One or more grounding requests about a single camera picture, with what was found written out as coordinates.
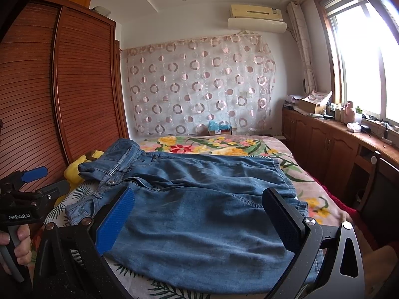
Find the person's left hand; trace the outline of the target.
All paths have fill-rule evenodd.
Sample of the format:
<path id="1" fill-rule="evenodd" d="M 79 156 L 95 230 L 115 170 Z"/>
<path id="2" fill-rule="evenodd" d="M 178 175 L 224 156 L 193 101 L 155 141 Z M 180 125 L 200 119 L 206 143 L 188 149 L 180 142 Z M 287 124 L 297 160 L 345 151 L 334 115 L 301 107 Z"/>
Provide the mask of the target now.
<path id="1" fill-rule="evenodd" d="M 30 239 L 29 225 L 19 226 L 17 235 L 18 239 L 20 240 L 20 243 L 18 246 L 15 247 L 14 253 L 17 258 L 18 264 L 27 266 L 32 259 L 32 252 L 30 250 L 31 239 Z M 0 236 L 1 246 L 8 245 L 9 241 L 10 241 L 10 236 L 7 233 L 1 231 L 1 236 Z M 1 258 L 1 265 L 4 271 L 10 275 L 11 271 L 9 270 L 7 263 L 5 263 L 5 261 L 2 258 Z"/>

